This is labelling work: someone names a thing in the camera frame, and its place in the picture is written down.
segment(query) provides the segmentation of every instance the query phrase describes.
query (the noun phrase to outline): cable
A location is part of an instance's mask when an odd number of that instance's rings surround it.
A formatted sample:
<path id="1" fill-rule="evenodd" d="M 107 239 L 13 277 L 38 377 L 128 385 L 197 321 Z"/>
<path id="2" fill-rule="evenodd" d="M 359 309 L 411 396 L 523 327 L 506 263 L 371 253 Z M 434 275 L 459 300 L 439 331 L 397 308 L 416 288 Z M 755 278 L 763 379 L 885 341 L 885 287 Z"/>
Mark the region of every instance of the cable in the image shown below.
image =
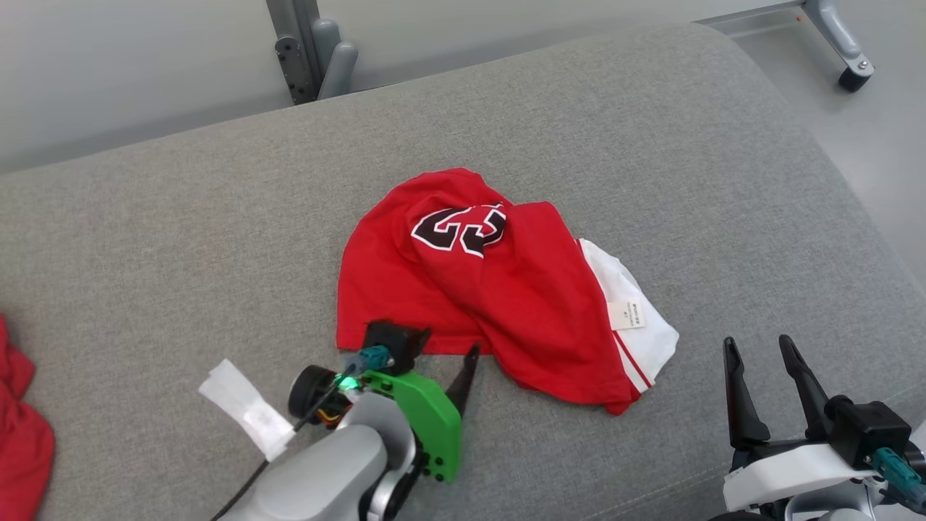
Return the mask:
<path id="1" fill-rule="evenodd" d="M 254 471 L 254 474 L 252 474 L 251 477 L 249 477 L 247 481 L 244 482 L 241 488 L 238 489 L 238 492 L 235 493 L 234 496 L 231 496 L 231 499 L 229 500 L 229 502 L 225 503 L 225 506 L 223 506 L 222 509 L 219 510 L 219 513 L 213 515 L 212 519 L 210 519 L 209 521 L 219 521 L 219 519 L 221 519 L 223 515 L 227 514 L 231 510 L 231 508 L 234 506 L 234 504 L 237 503 L 238 500 L 240 500 L 244 496 L 244 493 L 247 492 L 247 490 L 251 488 L 251 485 L 254 485 L 254 482 L 257 481 L 257 478 L 260 477 L 260 475 L 263 474 L 265 470 L 267 470 L 267 465 L 269 464 L 270 464 L 269 461 L 264 460 L 264 463 L 260 464 L 257 470 Z"/>
<path id="2" fill-rule="evenodd" d="M 315 400 L 315 403 L 308 409 L 308 412 L 304 414 L 302 419 L 299 420 L 299 422 L 296 423 L 296 425 L 293 427 L 294 432 L 299 432 L 299 429 L 301 429 L 306 423 L 308 423 L 308 419 L 311 418 L 313 414 L 318 412 L 319 408 L 321 407 L 321 404 L 324 403 L 325 400 L 327 400 L 332 394 L 334 394 L 334 391 L 338 389 L 338 386 L 341 385 L 341 382 L 343 382 L 345 378 L 350 376 L 354 372 L 356 367 L 357 366 L 354 363 L 350 363 L 347 365 L 347 368 L 344 369 L 342 373 L 340 373 L 336 378 L 334 378 L 334 380 L 332 381 L 332 384 L 328 386 L 327 390 L 325 390 L 325 394 L 321 395 L 321 398 L 319 398 L 318 400 Z M 254 471 L 254 474 L 252 474 L 251 477 L 249 477 L 247 481 L 244 482 L 241 488 L 238 489 L 238 492 L 236 492 L 234 496 L 231 496 L 231 499 L 229 500 L 229 502 L 225 503 L 225 506 L 223 506 L 217 514 L 213 515 L 212 519 L 210 519 L 209 521 L 219 521 L 219 519 L 221 519 L 223 515 L 227 514 L 231 510 L 231 508 L 238 502 L 238 500 L 240 500 L 244 496 L 247 490 L 251 488 L 251 485 L 254 485 L 254 482 L 257 481 L 257 478 L 260 477 L 260 475 L 263 474 L 265 470 L 267 470 L 267 465 L 269 464 L 270 464 L 269 461 L 264 460 L 264 463 L 260 464 L 257 470 Z"/>
<path id="3" fill-rule="evenodd" d="M 336 414 L 334 416 L 328 416 L 328 414 L 325 413 L 324 409 L 319 409 L 318 415 L 319 415 L 319 418 L 321 418 L 321 421 L 325 422 L 326 424 L 335 423 L 338 421 L 339 418 L 341 418 L 340 414 Z"/>

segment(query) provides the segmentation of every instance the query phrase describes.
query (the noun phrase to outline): floor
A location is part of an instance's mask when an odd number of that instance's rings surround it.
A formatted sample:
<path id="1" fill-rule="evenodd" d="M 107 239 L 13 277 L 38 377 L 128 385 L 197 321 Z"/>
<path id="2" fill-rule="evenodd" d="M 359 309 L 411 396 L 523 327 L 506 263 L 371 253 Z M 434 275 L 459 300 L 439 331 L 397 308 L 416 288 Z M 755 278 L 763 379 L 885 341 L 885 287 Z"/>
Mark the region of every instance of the floor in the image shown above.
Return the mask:
<path id="1" fill-rule="evenodd" d="M 854 94 L 836 86 L 845 64 L 799 7 L 708 25 L 775 83 L 926 287 L 926 2 L 839 0 L 838 8 L 877 69 Z M 926 447 L 926 426 L 914 440 Z M 877 514 L 923 519 L 899 506 Z"/>

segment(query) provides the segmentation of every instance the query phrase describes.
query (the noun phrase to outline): caster wheel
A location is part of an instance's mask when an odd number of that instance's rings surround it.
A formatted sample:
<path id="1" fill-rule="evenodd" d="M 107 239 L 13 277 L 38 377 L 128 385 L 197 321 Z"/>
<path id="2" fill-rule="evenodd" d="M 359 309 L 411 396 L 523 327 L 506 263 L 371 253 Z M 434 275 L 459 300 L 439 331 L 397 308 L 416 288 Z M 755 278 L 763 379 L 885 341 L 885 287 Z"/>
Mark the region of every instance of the caster wheel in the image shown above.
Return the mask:
<path id="1" fill-rule="evenodd" d="M 846 67 L 843 71 L 843 75 L 839 77 L 839 86 L 850 93 L 854 93 L 862 88 L 862 85 L 864 85 L 870 77 L 871 76 L 859 76 L 855 74 L 851 68 Z"/>
<path id="2" fill-rule="evenodd" d="M 315 400 L 321 398 L 321 395 L 328 388 L 328 385 L 334 379 L 334 371 L 309 365 L 302 370 L 302 373 L 295 378 L 293 386 L 290 388 L 289 412 L 296 418 L 302 418 L 308 412 L 308 408 L 315 403 Z M 312 414 L 308 422 L 316 426 L 321 423 L 319 417 Z"/>

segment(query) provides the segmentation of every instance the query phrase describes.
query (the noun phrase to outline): metal stand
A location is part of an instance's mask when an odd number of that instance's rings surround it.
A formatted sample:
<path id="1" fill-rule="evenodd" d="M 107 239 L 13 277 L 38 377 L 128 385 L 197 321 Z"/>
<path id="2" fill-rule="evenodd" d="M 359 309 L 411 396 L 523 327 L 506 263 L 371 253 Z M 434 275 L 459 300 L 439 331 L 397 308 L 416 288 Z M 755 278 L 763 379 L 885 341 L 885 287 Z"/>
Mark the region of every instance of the metal stand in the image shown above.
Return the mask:
<path id="1" fill-rule="evenodd" d="M 836 0 L 807 0 L 801 7 L 845 62 L 845 71 L 839 78 L 839 84 L 854 93 L 871 77 L 874 66 L 862 54 L 855 36 L 839 18 Z"/>
<path id="2" fill-rule="evenodd" d="M 341 41 L 334 20 L 322 19 L 315 0 L 267 0 L 274 48 L 295 105 L 344 95 L 357 63 L 357 47 Z"/>
<path id="3" fill-rule="evenodd" d="M 791 7 L 800 6 L 817 30 L 832 45 L 833 50 L 845 62 L 845 71 L 839 78 L 839 84 L 845 90 L 854 93 L 861 88 L 874 73 L 874 66 L 862 54 L 858 40 L 849 31 L 836 9 L 837 0 L 790 0 L 774 6 L 759 7 L 739 13 L 732 13 L 712 19 L 699 20 L 697 23 L 712 25 L 732 19 L 744 19 Z"/>

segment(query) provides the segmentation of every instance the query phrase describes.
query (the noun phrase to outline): white robot part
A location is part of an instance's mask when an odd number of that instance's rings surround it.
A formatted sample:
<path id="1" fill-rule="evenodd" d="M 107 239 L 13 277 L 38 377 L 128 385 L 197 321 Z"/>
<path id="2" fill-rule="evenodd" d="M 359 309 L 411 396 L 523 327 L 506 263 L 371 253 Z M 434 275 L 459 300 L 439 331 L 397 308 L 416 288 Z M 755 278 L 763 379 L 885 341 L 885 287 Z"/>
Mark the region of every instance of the white robot part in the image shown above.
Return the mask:
<path id="1" fill-rule="evenodd" d="M 382 521 L 416 452 L 415 434 L 395 401 L 363 393 L 334 432 L 269 470 L 247 504 L 222 519 Z"/>
<path id="2" fill-rule="evenodd" d="M 873 478 L 843 481 L 826 489 L 794 496 L 784 509 L 784 519 L 816 519 L 820 521 L 871 521 L 876 519 L 874 507 L 881 504 L 881 489 L 887 483 Z"/>
<path id="3" fill-rule="evenodd" d="M 733 512 L 876 475 L 853 469 L 828 444 L 805 445 L 731 472 L 724 478 L 723 499 Z"/>
<path id="4" fill-rule="evenodd" d="M 386 468 L 386 448 L 372 427 L 331 433 L 267 472 L 251 500 L 228 521 L 357 521 L 360 497 Z"/>

